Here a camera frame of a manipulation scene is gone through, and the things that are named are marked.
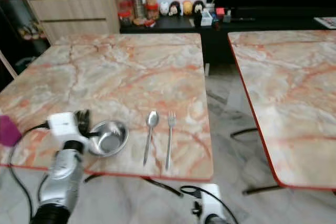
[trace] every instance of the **purple object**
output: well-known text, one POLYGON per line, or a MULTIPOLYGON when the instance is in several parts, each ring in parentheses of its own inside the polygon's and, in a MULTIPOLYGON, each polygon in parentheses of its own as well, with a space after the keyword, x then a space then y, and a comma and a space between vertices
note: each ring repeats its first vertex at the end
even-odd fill
POLYGON ((20 139, 21 133, 8 115, 0 115, 0 143, 14 146, 20 139))

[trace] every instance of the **red table edge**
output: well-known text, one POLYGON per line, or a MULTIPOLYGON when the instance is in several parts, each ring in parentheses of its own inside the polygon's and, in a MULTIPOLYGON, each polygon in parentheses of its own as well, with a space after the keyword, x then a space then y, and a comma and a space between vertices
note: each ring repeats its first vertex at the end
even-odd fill
MULTIPOLYGON (((8 167, 8 164, 0 164, 0 167, 8 167)), ((23 169, 31 169, 31 170, 44 170, 47 171, 47 167, 31 167, 26 165, 13 165, 14 168, 23 168, 23 169)), ((140 175, 140 174, 120 174, 120 173, 107 173, 107 172, 94 172, 92 170, 84 169, 86 174, 97 174, 97 175, 107 175, 107 176, 115 176, 115 177, 132 177, 132 178, 151 178, 151 179, 162 179, 162 180, 171 180, 171 181, 182 181, 182 182, 191 182, 191 183, 208 183, 213 179, 214 174, 211 174, 209 179, 192 179, 192 178, 182 178, 182 177, 167 177, 167 176, 157 176, 157 175, 140 175)))
POLYGON ((266 143, 265 143, 265 140, 264 140, 264 136, 261 132, 261 129, 260 129, 260 126, 259 126, 259 123, 258 123, 258 120, 257 120, 257 117, 256 117, 256 113, 254 112, 254 109, 253 109, 253 106, 252 106, 252 103, 251 103, 251 100, 250 100, 250 96, 248 95, 248 92, 247 92, 247 88, 246 88, 246 85, 245 85, 245 82, 244 82, 244 78, 243 78, 243 75, 242 75, 242 72, 240 71, 240 68, 239 68, 239 64, 238 64, 238 61, 237 61, 237 58, 236 58, 236 55, 235 55, 235 52, 232 48, 232 44, 231 44, 231 41, 230 41, 230 38, 229 38, 229 33, 227 34, 227 39, 228 39, 228 42, 229 42, 229 45, 230 45, 230 48, 231 48, 231 52, 234 56, 234 59, 235 59, 235 62, 236 62, 236 67, 238 69, 238 72, 239 72, 239 75, 240 75, 240 79, 242 80, 242 83, 243 83, 243 86, 244 86, 244 91, 245 91, 245 95, 247 97, 247 100, 248 100, 248 104, 251 108, 251 111, 252 111, 252 115, 253 115, 253 118, 254 118, 254 121, 257 125, 257 129, 258 129, 258 132, 259 132, 259 135, 260 135, 260 139, 261 139, 261 142, 263 144, 263 148, 264 148, 264 151, 265 151, 265 154, 266 154, 266 157, 267 157, 267 161, 268 161, 268 164, 269 164, 269 167, 271 169, 271 172, 272 172, 272 175, 273 175, 273 178, 274 180, 276 181, 276 183, 281 186, 281 187, 288 187, 288 188, 293 188, 293 189, 312 189, 312 190, 328 190, 328 191, 333 191, 333 190, 336 190, 336 188, 326 188, 326 187, 313 187, 313 186, 294 186, 294 185, 287 185, 285 183, 283 183, 277 176, 276 174, 276 171, 274 169, 274 166, 272 164, 272 161, 271 161, 271 158, 269 156, 269 153, 268 153, 268 150, 267 150, 267 147, 266 147, 266 143))

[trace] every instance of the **cabinet drawer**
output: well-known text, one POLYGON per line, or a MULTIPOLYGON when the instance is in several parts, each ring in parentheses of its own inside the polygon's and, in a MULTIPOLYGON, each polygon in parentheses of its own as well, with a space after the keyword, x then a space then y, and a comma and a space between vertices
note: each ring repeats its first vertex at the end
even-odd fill
POLYGON ((105 20, 42 22, 49 42, 54 44, 60 37, 70 34, 109 34, 110 29, 105 20))
POLYGON ((29 0, 39 20, 105 18, 101 0, 29 0))

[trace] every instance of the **red jar lid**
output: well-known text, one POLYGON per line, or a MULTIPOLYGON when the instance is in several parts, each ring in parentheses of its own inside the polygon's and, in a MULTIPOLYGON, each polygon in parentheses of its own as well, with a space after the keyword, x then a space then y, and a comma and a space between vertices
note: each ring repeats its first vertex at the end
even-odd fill
POLYGON ((146 20, 145 23, 144 23, 144 25, 145 25, 146 27, 150 27, 150 26, 152 26, 152 25, 154 25, 154 24, 155 24, 155 21, 152 20, 152 19, 150 19, 150 20, 146 20))
POLYGON ((123 17, 123 18, 129 17, 129 16, 131 16, 131 11, 126 10, 125 12, 118 12, 118 16, 123 17))
POLYGON ((147 10, 157 10, 159 5, 156 3, 155 5, 147 5, 147 10))

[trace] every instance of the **figurine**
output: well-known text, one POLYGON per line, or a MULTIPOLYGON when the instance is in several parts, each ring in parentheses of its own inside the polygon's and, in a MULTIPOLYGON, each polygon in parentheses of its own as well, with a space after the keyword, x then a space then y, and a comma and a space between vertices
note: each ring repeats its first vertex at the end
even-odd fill
POLYGON ((197 12, 194 13, 195 27, 201 27, 201 22, 202 22, 202 13, 201 13, 201 10, 197 10, 197 12))
POLYGON ((23 26, 22 28, 19 28, 18 32, 21 35, 22 39, 24 40, 32 39, 32 31, 30 31, 30 29, 27 26, 23 26))
POLYGON ((205 5, 202 0, 196 0, 193 4, 193 14, 196 14, 198 10, 201 12, 205 8, 205 5))
POLYGON ((169 16, 180 16, 181 8, 179 1, 173 1, 169 6, 169 16))
POLYGON ((169 12, 169 3, 168 2, 161 2, 160 3, 160 13, 163 16, 166 16, 169 12))
POLYGON ((43 31, 43 27, 40 23, 31 20, 30 25, 35 28, 35 30, 38 32, 41 39, 45 39, 47 36, 45 35, 43 31))
POLYGON ((34 26, 30 25, 30 31, 31 31, 31 37, 33 39, 38 39, 40 37, 40 35, 37 32, 37 29, 35 29, 34 26))
POLYGON ((183 14, 184 15, 191 15, 193 13, 193 4, 191 1, 186 0, 183 1, 183 14))

